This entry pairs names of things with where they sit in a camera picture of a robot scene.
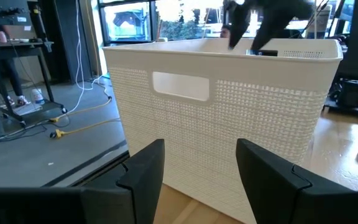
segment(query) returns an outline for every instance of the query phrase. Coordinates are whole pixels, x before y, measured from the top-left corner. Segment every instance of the black cable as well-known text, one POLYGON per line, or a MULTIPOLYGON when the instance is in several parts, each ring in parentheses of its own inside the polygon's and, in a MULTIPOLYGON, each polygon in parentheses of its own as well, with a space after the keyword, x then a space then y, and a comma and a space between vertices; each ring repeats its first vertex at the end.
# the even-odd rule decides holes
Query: black cable
MULTIPOLYGON (((317 7, 317 9, 320 9, 320 11, 317 12, 316 17, 318 17, 320 15, 320 13, 325 9, 325 7, 327 7, 329 0, 327 0, 326 3, 324 3, 323 6, 321 6, 323 4, 323 2, 321 1, 320 5, 317 7)), ((289 37, 289 39, 298 36, 296 38, 299 38, 299 36, 302 36, 302 34, 312 25, 312 23, 314 22, 314 13, 312 14, 312 16, 310 17, 306 27, 299 33, 299 34, 294 34, 291 37, 289 37)))
POLYGON ((59 125, 57 125, 57 124, 55 124, 55 123, 47 123, 46 125, 53 125, 53 126, 55 126, 56 128, 65 128, 65 127, 68 127, 69 125, 71 125, 71 119, 70 119, 70 115, 66 115, 65 117, 67 117, 67 119, 68 119, 68 123, 67 124, 65 124, 65 125, 63 125, 63 126, 59 126, 59 125))
POLYGON ((9 141, 15 141, 15 140, 19 140, 19 139, 34 137, 34 136, 36 136, 36 135, 38 135, 38 134, 41 134, 41 133, 44 133, 44 132, 48 131, 48 129, 47 129, 44 125, 40 124, 39 126, 41 126, 41 127, 43 128, 42 131, 39 131, 39 132, 37 132, 37 133, 34 133, 34 134, 30 134, 30 135, 26 135, 26 136, 25 136, 24 134, 27 133, 27 131, 28 131, 28 130, 26 130, 26 131, 24 131, 23 134, 21 134, 20 136, 16 136, 16 137, 13 137, 13 138, 2 139, 2 140, 0 140, 0 142, 9 142, 9 141))
POLYGON ((12 136, 6 137, 4 139, 0 139, 0 142, 9 141, 9 140, 13 141, 13 139, 20 139, 25 133, 27 133, 27 130, 23 130, 19 133, 13 134, 12 136))
MULTIPOLYGON (((95 80, 95 79, 97 79, 97 78, 94 78, 94 79, 91 79, 91 80, 87 80, 87 81, 84 81, 84 82, 87 82, 87 83, 93 83, 93 81, 95 80)), ((104 88, 106 85, 105 84, 100 84, 100 83, 94 83, 94 84, 96 84, 96 85, 98 85, 99 87, 101 87, 101 88, 104 88)))
POLYGON ((334 27, 334 22, 335 22, 335 17, 333 17, 333 20, 331 21, 331 25, 329 26, 329 29, 328 29, 328 38, 331 37, 331 31, 334 27))

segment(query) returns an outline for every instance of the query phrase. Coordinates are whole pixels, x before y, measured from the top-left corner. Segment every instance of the woven plastic pattern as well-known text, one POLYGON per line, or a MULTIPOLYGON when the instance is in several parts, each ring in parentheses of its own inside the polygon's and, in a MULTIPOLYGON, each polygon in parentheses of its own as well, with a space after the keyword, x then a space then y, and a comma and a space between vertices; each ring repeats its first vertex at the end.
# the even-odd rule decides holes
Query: woven plastic pattern
POLYGON ((324 52, 300 51, 300 50, 284 50, 282 57, 294 58, 323 58, 324 52))
POLYGON ((237 168, 237 138, 301 163, 326 97, 219 79, 213 103, 200 106, 158 97, 146 71, 109 72, 130 153, 164 138, 164 183, 248 224, 255 220, 237 168))

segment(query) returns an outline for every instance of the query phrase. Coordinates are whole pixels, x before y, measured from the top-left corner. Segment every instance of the basket handle hole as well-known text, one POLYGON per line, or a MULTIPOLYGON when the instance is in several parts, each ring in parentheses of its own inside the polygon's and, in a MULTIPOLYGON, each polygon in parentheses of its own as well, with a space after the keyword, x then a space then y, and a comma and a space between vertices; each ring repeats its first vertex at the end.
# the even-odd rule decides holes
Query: basket handle hole
POLYGON ((209 79, 166 72, 153 72, 153 87, 157 93, 188 98, 209 100, 209 79))

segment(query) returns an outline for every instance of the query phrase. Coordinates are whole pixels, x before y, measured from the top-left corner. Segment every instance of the yellow extension cord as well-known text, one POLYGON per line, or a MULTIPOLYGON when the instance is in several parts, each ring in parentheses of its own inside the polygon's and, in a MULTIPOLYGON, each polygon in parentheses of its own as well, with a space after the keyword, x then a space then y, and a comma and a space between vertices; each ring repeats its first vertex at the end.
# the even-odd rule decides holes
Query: yellow extension cord
POLYGON ((53 133, 50 133, 50 138, 54 138, 54 139, 60 139, 61 137, 63 137, 64 135, 68 135, 68 134, 74 134, 74 133, 77 133, 77 132, 80 132, 80 131, 84 131, 86 129, 89 129, 89 128, 93 128, 93 127, 96 127, 96 126, 99 126, 99 125, 102 125, 102 124, 106 124, 106 123, 110 123, 110 122, 115 122, 115 121, 119 121, 119 119, 110 119, 110 120, 107 120, 107 121, 102 121, 102 122, 99 122, 99 123, 96 123, 96 124, 92 124, 92 125, 89 125, 87 127, 84 127, 84 128, 80 128, 80 129, 77 129, 77 130, 74 130, 74 131, 61 131, 59 129, 56 129, 55 132, 53 133))
MULTIPOLYGON (((85 4, 86 5, 86 15, 88 16, 88 22, 89 24, 91 24, 91 18, 90 18, 90 14, 89 14, 89 6, 88 4, 85 4)), ((95 43, 95 39, 94 39, 94 34, 93 32, 92 33, 92 41, 93 43, 95 43)), ((96 56, 96 63, 99 64, 99 58, 98 58, 98 52, 96 50, 96 47, 93 45, 93 48, 94 48, 94 53, 95 53, 95 56, 96 56)), ((98 65, 98 70, 97 70, 97 74, 98 74, 98 78, 99 78, 99 65, 98 65)), ((110 102, 112 102, 112 97, 111 96, 108 96, 109 100, 105 103, 105 104, 102 104, 102 105, 99 105, 99 106, 94 106, 92 108, 87 108, 87 109, 83 109, 83 110, 80 110, 80 111, 76 111, 76 112, 71 112, 71 113, 67 113, 67 114, 63 114, 63 115, 60 115, 59 117, 57 118, 52 118, 52 119, 49 119, 49 121, 53 122, 53 123, 56 123, 59 121, 60 118, 64 117, 64 116, 68 116, 68 115, 74 115, 74 114, 79 114, 79 113, 83 113, 83 112, 86 112, 86 111, 90 111, 90 110, 94 110, 94 109, 97 109, 97 108, 101 108, 101 107, 104 107, 106 105, 108 105, 110 102)), ((68 135, 68 134, 73 134, 73 133, 77 133, 77 132, 80 132, 80 131, 84 131, 86 129, 89 129, 89 128, 93 128, 93 127, 96 127, 96 126, 99 126, 99 125, 102 125, 102 124, 106 124, 106 123, 110 123, 110 122, 115 122, 115 121, 119 121, 119 118, 115 118, 115 119, 110 119, 110 120, 107 120, 107 121, 102 121, 102 122, 99 122, 99 123, 96 123, 96 124, 92 124, 92 125, 89 125, 87 127, 84 127, 84 128, 80 128, 80 129, 76 129, 76 130, 73 130, 73 131, 67 131, 67 132, 64 132, 64 131, 61 131, 59 129, 56 129, 54 132, 50 133, 50 138, 54 138, 54 139, 60 139, 61 137, 63 137, 64 135, 68 135)))

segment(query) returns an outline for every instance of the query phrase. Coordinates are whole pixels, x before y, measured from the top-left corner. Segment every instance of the sneaker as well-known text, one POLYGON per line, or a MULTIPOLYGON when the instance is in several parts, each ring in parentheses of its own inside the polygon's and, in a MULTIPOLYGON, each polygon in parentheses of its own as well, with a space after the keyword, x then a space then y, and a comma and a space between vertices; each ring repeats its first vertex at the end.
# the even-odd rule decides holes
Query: sneaker
POLYGON ((10 96, 7 97, 7 100, 9 100, 11 106, 15 105, 15 101, 10 96))
POLYGON ((24 96, 23 97, 19 97, 17 99, 17 106, 24 106, 24 105, 28 105, 30 104, 31 102, 28 101, 24 96))
MULTIPOLYGON (((14 105, 15 105, 15 101, 14 101, 10 96, 7 97, 7 100, 9 101, 9 104, 10 104, 11 106, 14 106, 14 105)), ((6 106, 5 104, 1 104, 1 105, 0 105, 0 108, 2 108, 2 109, 7 109, 7 106, 6 106)))

